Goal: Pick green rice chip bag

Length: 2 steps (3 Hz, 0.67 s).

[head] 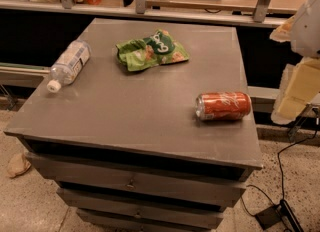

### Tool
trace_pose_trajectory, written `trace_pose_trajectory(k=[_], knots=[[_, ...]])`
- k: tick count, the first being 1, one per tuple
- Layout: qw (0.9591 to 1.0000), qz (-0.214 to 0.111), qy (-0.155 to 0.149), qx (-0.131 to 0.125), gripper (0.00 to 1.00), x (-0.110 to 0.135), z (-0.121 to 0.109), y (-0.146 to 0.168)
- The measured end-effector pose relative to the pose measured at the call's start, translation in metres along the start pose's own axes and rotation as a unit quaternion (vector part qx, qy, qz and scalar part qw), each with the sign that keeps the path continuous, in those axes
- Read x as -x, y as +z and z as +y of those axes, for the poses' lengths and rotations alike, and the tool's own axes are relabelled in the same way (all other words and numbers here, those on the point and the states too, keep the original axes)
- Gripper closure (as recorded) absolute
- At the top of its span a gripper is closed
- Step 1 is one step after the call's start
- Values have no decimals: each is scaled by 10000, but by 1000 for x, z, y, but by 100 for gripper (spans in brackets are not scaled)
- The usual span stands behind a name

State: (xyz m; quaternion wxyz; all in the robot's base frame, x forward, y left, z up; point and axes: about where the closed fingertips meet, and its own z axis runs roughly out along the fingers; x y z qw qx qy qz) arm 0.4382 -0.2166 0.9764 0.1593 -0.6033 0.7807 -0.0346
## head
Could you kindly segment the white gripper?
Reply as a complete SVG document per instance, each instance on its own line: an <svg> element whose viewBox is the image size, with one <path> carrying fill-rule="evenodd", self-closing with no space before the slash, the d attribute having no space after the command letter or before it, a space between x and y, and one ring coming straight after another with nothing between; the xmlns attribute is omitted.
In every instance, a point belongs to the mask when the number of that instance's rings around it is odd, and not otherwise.
<svg viewBox="0 0 320 232"><path fill-rule="evenodd" d="M306 0L295 17L274 29L269 38L290 41L292 51L305 56L296 65L287 64L282 72L271 120L286 125L320 92L320 0Z"/></svg>

